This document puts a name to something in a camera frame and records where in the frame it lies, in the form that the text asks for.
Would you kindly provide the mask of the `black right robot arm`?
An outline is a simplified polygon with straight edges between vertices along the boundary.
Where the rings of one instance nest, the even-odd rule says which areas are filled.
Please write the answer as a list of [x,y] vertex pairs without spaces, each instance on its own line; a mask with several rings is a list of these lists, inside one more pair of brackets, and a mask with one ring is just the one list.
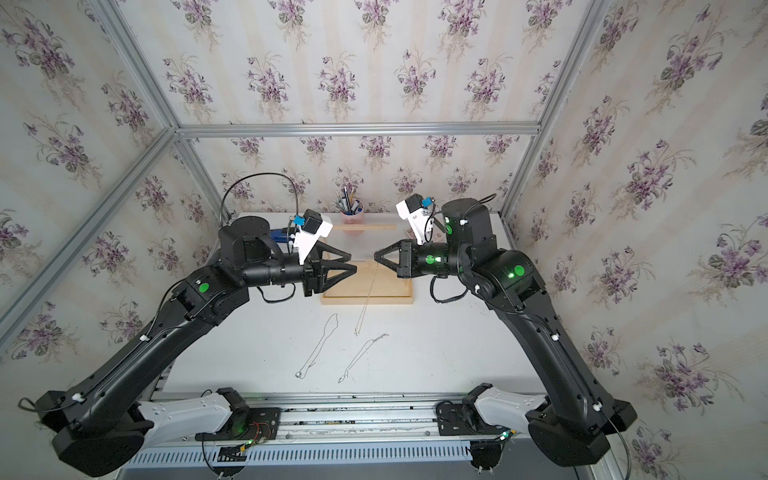
[[446,239],[432,239],[435,202],[413,194],[396,206],[414,236],[374,254],[377,263],[410,279],[454,276],[466,293],[482,300],[514,335],[538,375],[542,395],[503,391],[491,384],[463,400],[466,412],[489,426],[526,429],[539,450],[561,467],[595,465],[637,419],[634,407],[614,398],[580,355],[534,262],[519,250],[498,246],[483,200],[444,204]]

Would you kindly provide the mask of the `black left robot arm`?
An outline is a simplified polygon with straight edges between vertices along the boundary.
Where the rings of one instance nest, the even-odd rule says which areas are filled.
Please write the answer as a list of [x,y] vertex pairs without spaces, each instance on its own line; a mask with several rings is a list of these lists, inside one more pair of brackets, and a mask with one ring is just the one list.
[[139,398],[176,358],[250,300],[252,288],[300,285],[320,294],[353,276],[349,253],[324,243],[330,218],[313,210],[288,227],[292,252],[273,240],[269,222],[244,216],[221,227],[209,262],[178,281],[163,297],[153,320],[93,374],[67,391],[49,390],[36,401],[19,400],[55,434],[58,459],[101,477],[146,447],[189,434],[218,433],[249,407],[232,388],[167,407]]

